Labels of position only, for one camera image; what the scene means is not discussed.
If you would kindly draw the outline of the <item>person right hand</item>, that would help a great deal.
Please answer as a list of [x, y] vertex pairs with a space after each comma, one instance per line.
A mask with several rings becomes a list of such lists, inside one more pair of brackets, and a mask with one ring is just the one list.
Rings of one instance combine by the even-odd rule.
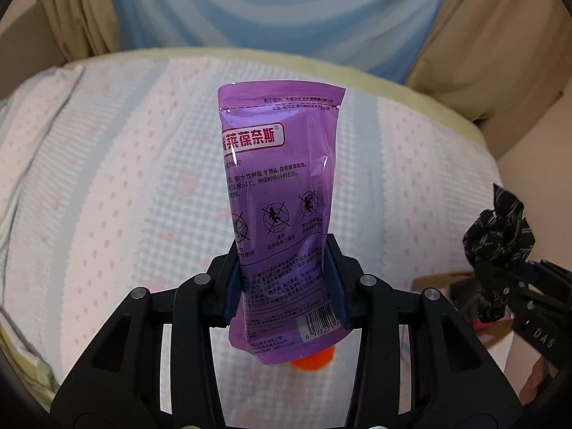
[[558, 370], [541, 356], [531, 368], [530, 374], [519, 393], [523, 405], [532, 403], [550, 385]]

